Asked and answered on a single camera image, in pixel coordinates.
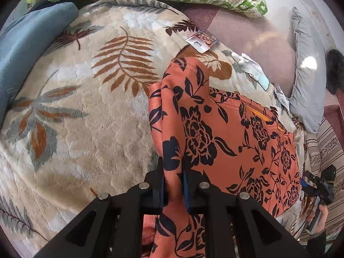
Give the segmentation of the person's right hand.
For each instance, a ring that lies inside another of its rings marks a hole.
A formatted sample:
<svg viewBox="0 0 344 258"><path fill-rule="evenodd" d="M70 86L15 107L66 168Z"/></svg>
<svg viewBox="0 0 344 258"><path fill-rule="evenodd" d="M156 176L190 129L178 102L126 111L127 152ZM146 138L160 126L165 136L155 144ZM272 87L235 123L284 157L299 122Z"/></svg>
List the person's right hand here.
<svg viewBox="0 0 344 258"><path fill-rule="evenodd" d="M308 207L307 211L306 211L306 223L309 224L315 217L315 208L313 207L314 204L314 197L310 197L310 206ZM311 235L318 235L320 234L324 229L325 229L325 223L328 217L328 208L325 204L319 204L318 205L318 209L319 209L319 219L318 219L318 223L315 227L313 227L313 231L310 232Z"/></svg>

